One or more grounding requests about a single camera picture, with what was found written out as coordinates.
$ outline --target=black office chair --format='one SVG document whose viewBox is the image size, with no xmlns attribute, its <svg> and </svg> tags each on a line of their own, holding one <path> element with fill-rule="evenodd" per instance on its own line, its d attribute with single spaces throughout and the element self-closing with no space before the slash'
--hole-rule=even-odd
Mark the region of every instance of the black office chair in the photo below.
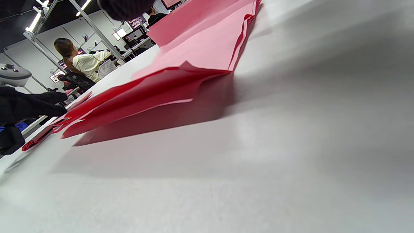
<svg viewBox="0 0 414 233">
<path fill-rule="evenodd" d="M 86 77 L 85 75 L 74 73 L 74 72 L 69 72 L 66 75 L 59 75 L 58 79 L 61 81 L 70 82 L 71 84 L 78 86 L 82 90 L 82 93 L 89 90 L 89 88 L 95 85 L 95 82 L 89 79 L 88 77 Z M 74 89 L 73 85 L 67 85 L 63 89 L 64 90 Z"/>
</svg>

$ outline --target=ceiling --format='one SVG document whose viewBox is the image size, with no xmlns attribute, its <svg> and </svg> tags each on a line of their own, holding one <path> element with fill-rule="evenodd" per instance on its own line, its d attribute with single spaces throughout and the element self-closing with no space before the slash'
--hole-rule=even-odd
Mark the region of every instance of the ceiling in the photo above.
<svg viewBox="0 0 414 233">
<path fill-rule="evenodd" d="M 77 18 L 75 16 L 77 10 L 69 0 L 58 1 L 50 17 L 42 27 L 41 32 L 63 25 Z M 77 0 L 77 2 L 82 6 L 86 0 Z M 3 47 L 25 39 L 23 36 L 24 29 L 30 26 L 36 16 L 36 12 L 32 10 L 33 6 L 40 7 L 40 4 L 36 0 L 0 0 L 0 52 Z M 99 7 L 96 0 L 92 0 L 86 7 L 85 12 L 90 14 L 98 10 Z"/>
</svg>

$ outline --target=pink sheet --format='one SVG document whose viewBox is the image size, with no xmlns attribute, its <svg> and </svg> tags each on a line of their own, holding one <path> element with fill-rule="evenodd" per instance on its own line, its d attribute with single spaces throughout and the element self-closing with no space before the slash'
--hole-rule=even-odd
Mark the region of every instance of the pink sheet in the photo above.
<svg viewBox="0 0 414 233">
<path fill-rule="evenodd" d="M 130 83 L 113 87 L 68 112 L 65 127 L 59 129 L 66 129 L 63 138 L 156 107 L 193 101 L 204 81 L 234 69 L 259 3 L 186 2 L 148 33 L 160 47 L 151 65 L 136 72 Z"/>
</svg>

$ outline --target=blue object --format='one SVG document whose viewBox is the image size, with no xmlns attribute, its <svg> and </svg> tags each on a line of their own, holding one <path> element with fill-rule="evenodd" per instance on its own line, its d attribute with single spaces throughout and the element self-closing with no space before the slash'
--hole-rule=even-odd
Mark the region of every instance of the blue object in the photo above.
<svg viewBox="0 0 414 233">
<path fill-rule="evenodd" d="M 20 122 L 16 124 L 16 127 L 19 128 L 20 132 L 22 132 L 25 128 L 28 127 L 28 125 L 24 122 Z"/>
</svg>

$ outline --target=office chair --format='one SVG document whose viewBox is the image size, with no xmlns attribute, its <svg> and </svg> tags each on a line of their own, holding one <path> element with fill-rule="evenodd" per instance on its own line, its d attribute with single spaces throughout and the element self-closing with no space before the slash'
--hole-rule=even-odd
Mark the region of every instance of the office chair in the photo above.
<svg viewBox="0 0 414 233">
<path fill-rule="evenodd" d="M 95 85 L 95 82 L 89 79 L 88 77 L 86 77 L 85 75 L 74 73 L 74 72 L 69 72 L 66 75 L 59 75 L 58 79 L 61 81 L 70 82 L 71 84 L 78 86 L 82 90 L 82 92 L 89 90 L 89 88 Z M 68 85 L 64 87 L 63 89 L 68 90 L 68 89 L 72 89 L 72 87 L 73 87 L 72 85 Z"/>
<path fill-rule="evenodd" d="M 116 70 L 116 66 L 113 64 L 113 62 L 111 60 L 106 60 L 99 66 L 98 77 L 100 79 L 103 79 L 105 76 L 107 76 L 114 70 Z"/>
</svg>

